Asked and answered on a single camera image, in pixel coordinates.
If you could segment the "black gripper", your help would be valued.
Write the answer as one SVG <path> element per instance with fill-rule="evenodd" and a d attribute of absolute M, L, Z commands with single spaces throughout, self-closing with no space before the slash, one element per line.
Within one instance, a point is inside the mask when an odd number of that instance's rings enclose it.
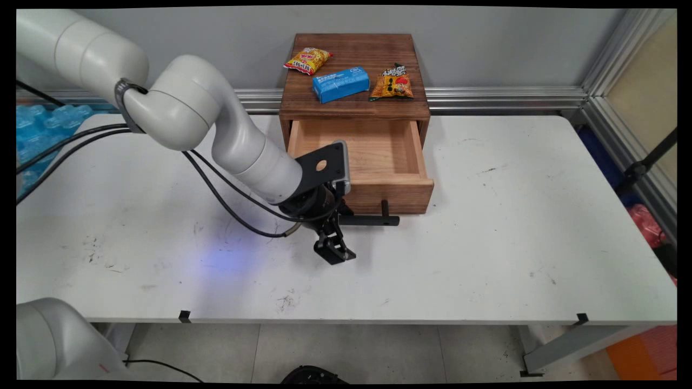
<path fill-rule="evenodd" d="M 331 265 L 357 257 L 346 246 L 339 224 L 338 214 L 355 215 L 343 197 L 343 183 L 336 186 L 327 183 L 278 205 L 283 214 L 316 231 L 318 239 L 314 243 L 314 252 Z"/>

